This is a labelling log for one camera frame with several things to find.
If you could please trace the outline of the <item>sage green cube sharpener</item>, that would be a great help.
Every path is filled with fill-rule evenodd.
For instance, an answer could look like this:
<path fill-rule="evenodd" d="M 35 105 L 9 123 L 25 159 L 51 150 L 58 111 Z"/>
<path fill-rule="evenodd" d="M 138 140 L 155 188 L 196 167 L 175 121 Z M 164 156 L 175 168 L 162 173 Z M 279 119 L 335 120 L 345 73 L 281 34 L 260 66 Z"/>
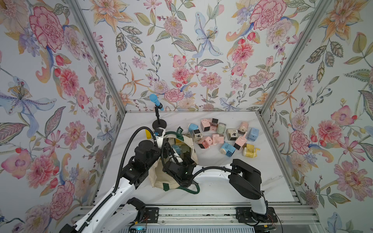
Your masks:
<path fill-rule="evenodd" d="M 181 149 L 181 155 L 182 156 L 191 156 L 191 148 L 186 145 L 186 144 L 183 144 L 183 145 L 180 145 L 180 149 Z"/>

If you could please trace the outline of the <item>cream green tote bag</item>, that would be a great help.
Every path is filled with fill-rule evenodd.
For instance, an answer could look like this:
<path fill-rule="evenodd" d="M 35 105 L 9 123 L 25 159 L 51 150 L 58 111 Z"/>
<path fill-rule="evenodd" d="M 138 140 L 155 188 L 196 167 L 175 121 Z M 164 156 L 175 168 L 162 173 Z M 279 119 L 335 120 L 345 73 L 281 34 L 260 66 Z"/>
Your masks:
<path fill-rule="evenodd" d="M 192 180 L 192 173 L 198 165 L 198 158 L 191 134 L 182 131 L 182 128 L 176 132 L 167 132 L 164 128 L 154 130 L 161 156 L 150 168 L 149 179 L 153 188 L 164 191 L 180 189 L 196 195 L 200 193 L 200 187 Z"/>

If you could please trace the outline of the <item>pink lever pencil sharpener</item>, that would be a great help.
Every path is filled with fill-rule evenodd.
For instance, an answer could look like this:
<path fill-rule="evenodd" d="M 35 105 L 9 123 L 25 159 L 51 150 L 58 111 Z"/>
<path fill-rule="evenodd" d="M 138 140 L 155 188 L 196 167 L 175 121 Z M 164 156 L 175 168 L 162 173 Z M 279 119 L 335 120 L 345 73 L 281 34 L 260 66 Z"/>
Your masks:
<path fill-rule="evenodd" d="M 247 136 L 247 132 L 237 138 L 234 144 L 234 147 L 236 148 L 236 150 L 241 150 L 244 147 L 244 145 L 247 142 L 246 136 Z"/>

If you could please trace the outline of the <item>small pink pencil sharpener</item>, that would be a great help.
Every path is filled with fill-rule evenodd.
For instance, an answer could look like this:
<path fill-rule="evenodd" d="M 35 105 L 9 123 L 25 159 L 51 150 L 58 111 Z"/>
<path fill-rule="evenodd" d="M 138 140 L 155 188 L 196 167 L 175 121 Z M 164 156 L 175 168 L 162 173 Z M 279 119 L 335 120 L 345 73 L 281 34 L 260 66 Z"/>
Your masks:
<path fill-rule="evenodd" d="M 210 123 L 210 131 L 216 132 L 218 128 L 219 120 L 216 118 L 211 118 L 209 123 Z"/>

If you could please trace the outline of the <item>pink round pencil sharpener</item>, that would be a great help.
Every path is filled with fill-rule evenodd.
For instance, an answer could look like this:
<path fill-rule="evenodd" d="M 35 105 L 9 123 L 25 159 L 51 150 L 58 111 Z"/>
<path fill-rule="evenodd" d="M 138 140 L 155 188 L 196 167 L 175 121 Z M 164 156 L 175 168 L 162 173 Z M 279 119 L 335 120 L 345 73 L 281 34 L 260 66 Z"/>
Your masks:
<path fill-rule="evenodd" d="M 240 135 L 244 135 L 245 133 L 247 133 L 248 128 L 249 128 L 249 123 L 247 121 L 242 121 L 239 126 L 238 133 Z"/>

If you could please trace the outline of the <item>pale green cube sharpener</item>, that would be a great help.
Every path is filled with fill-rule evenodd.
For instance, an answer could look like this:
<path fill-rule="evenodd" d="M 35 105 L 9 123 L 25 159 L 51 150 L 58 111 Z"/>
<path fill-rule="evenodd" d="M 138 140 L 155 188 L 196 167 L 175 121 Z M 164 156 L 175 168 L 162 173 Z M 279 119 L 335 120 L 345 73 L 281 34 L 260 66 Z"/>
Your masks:
<path fill-rule="evenodd" d="M 199 129 L 193 130 L 192 136 L 193 136 L 194 142 L 198 142 L 202 139 L 202 133 Z"/>

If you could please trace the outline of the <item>yellow crank pencil sharpener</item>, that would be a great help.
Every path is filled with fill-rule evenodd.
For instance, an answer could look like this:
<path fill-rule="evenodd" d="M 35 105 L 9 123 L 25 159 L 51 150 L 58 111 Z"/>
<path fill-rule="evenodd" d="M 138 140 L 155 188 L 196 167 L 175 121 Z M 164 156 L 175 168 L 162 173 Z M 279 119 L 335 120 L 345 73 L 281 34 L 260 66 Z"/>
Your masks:
<path fill-rule="evenodd" d="M 258 151 L 260 151 L 260 149 L 255 147 L 254 145 L 245 144 L 242 155 L 248 158 L 256 158 Z"/>

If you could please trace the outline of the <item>light blue pencil sharpener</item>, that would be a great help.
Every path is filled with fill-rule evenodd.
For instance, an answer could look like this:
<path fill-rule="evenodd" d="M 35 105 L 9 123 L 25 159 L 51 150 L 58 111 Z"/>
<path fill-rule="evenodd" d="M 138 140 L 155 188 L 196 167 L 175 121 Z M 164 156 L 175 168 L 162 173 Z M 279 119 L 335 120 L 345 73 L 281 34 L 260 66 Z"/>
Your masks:
<path fill-rule="evenodd" d="M 194 124 L 194 123 L 190 123 L 190 124 L 188 125 L 188 132 L 189 132 L 190 134 L 192 134 L 192 132 L 193 132 L 194 130 L 199 130 L 199 126 L 196 125 L 196 124 Z"/>

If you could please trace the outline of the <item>blue cube pencil sharpener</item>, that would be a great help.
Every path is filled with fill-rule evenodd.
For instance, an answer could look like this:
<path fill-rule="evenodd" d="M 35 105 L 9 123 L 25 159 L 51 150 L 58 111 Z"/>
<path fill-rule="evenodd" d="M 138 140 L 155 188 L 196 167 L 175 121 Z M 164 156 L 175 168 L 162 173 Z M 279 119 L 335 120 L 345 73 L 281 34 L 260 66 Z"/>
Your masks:
<path fill-rule="evenodd" d="M 259 129 L 252 127 L 247 135 L 249 141 L 256 141 L 259 136 Z"/>

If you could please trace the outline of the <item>pink square pencil sharpener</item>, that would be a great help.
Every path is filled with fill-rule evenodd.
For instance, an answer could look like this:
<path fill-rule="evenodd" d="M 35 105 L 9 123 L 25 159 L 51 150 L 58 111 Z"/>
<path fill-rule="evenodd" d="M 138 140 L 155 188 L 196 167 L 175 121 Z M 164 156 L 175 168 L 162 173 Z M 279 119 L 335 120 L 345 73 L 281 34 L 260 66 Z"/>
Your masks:
<path fill-rule="evenodd" d="M 201 149 L 208 149 L 212 145 L 212 138 L 210 136 L 203 136 L 199 141 L 198 141 L 198 146 Z"/>

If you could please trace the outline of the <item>large pink pencil sharpener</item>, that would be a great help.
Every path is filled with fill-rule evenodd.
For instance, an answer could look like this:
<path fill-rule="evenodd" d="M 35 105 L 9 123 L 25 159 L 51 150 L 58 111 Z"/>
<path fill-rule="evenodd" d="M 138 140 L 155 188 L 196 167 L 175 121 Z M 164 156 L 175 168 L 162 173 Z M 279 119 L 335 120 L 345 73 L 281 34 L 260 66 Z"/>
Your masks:
<path fill-rule="evenodd" d="M 210 127 L 211 127 L 210 120 L 208 120 L 207 118 L 203 118 L 201 120 L 201 129 L 202 129 L 202 131 L 203 132 L 210 131 Z"/>

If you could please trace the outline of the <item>mint green pencil sharpener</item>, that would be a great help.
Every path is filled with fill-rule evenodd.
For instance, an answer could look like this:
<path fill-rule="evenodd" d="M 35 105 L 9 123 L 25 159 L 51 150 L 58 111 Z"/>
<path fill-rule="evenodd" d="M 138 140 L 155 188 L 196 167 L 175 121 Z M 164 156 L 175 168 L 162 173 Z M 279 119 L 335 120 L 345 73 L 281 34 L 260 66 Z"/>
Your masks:
<path fill-rule="evenodd" d="M 224 134 L 225 132 L 225 129 L 226 129 L 226 124 L 225 123 L 218 123 L 218 126 L 217 126 L 217 130 L 216 130 L 216 133 L 218 134 Z"/>

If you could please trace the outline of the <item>blue round-front pencil sharpener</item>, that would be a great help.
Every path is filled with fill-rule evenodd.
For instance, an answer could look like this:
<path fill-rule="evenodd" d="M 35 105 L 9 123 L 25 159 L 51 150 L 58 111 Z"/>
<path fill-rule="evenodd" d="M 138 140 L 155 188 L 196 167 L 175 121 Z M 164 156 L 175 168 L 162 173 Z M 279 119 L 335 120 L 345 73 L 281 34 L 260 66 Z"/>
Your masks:
<path fill-rule="evenodd" d="M 223 145 L 220 148 L 220 153 L 228 157 L 232 157 L 235 151 L 236 151 L 236 148 L 232 146 L 231 144 L 229 144 L 228 142 L 223 143 Z"/>

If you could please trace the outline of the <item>cream pencil sharpener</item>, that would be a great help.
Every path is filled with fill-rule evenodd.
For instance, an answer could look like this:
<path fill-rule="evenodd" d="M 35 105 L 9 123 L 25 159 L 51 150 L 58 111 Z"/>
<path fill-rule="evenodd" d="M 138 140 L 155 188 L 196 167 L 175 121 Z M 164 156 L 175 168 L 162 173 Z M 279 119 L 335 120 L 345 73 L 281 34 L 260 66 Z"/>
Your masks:
<path fill-rule="evenodd" d="M 236 141 L 239 137 L 238 130 L 229 128 L 226 130 L 226 136 L 228 141 Z"/>

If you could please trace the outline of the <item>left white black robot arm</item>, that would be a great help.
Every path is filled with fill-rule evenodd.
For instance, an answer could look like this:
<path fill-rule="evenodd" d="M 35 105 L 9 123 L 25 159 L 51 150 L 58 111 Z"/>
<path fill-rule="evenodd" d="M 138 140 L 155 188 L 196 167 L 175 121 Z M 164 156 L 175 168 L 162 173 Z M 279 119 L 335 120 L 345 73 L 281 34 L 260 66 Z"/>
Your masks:
<path fill-rule="evenodd" d="M 135 148 L 135 156 L 120 166 L 113 188 L 95 207 L 73 226 L 66 224 L 61 233 L 113 233 L 122 226 L 144 221 L 146 204 L 130 196 L 148 177 L 150 168 L 161 156 L 158 141 L 144 140 Z"/>

